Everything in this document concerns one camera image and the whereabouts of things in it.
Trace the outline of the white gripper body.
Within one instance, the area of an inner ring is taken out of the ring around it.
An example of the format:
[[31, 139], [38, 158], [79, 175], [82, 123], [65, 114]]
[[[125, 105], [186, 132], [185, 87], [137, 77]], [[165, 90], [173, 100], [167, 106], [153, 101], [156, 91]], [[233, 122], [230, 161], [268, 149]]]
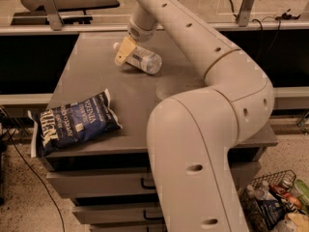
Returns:
[[127, 31], [136, 42], [148, 41], [156, 30], [156, 21], [151, 17], [138, 16], [129, 19]]

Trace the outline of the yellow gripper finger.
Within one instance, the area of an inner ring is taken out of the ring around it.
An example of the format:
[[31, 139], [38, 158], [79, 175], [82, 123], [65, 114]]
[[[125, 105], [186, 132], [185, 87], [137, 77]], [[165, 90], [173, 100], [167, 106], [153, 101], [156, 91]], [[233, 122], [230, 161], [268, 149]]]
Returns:
[[117, 51], [114, 59], [115, 64], [121, 66], [136, 46], [137, 43], [131, 36], [125, 37], [121, 43], [114, 43], [114, 49]]

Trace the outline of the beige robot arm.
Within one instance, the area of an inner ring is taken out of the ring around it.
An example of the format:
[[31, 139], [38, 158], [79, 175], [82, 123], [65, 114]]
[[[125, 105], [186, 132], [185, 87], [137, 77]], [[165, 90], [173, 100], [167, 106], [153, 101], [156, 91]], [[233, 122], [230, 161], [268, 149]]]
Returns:
[[268, 121], [274, 92], [265, 72], [179, 0], [136, 0], [131, 37], [115, 60], [161, 25], [204, 80], [161, 101], [147, 125], [156, 192], [168, 232], [249, 232], [228, 152]]

